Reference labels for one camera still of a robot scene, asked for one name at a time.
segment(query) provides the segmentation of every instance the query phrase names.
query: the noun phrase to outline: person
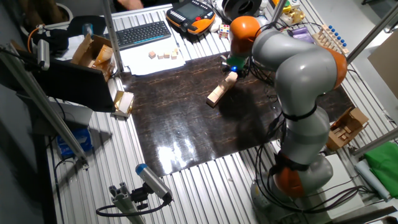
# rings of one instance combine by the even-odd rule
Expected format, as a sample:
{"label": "person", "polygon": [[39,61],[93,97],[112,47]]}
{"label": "person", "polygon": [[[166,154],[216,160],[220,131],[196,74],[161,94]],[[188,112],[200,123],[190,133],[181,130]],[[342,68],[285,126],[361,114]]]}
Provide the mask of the person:
{"label": "person", "polygon": [[178,2],[178,0],[113,0],[116,11],[130,11],[144,7],[159,6]]}

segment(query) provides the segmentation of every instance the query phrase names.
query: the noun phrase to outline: wooden stand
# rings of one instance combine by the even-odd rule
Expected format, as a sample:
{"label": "wooden stand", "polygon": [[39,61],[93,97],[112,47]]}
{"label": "wooden stand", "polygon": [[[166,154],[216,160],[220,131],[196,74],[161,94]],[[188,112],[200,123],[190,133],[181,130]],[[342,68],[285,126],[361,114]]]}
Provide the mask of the wooden stand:
{"label": "wooden stand", "polygon": [[333,32],[324,24],[322,25],[322,30],[313,34],[312,37],[314,41],[322,47],[327,47],[335,51],[339,50],[343,54],[349,53],[349,50],[338,41],[337,37],[333,35]]}

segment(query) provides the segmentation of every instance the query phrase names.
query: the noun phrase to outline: orange controller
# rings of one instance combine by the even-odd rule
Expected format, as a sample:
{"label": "orange controller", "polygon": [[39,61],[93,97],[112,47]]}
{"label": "orange controller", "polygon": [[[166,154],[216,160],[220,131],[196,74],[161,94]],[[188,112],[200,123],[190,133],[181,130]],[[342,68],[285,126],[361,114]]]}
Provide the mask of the orange controller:
{"label": "orange controller", "polygon": [[211,7],[195,1],[185,0],[166,12],[166,18],[182,31],[201,34],[213,23],[216,14]]}

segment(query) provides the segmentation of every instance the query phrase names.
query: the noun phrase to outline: hand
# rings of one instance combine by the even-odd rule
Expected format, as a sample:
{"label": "hand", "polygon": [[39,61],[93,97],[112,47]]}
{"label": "hand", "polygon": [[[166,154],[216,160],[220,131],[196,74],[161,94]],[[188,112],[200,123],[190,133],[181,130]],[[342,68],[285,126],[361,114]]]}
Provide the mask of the hand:
{"label": "hand", "polygon": [[136,10],[144,8],[140,0],[118,0],[118,2],[127,10]]}

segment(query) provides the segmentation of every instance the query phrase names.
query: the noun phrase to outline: green cloth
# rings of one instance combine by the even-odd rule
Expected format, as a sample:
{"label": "green cloth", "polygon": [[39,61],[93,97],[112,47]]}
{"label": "green cloth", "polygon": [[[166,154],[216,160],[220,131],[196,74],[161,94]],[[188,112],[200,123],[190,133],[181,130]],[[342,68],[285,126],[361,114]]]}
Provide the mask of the green cloth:
{"label": "green cloth", "polygon": [[398,146],[386,142],[365,153],[372,173],[380,180],[391,196],[398,198]]}

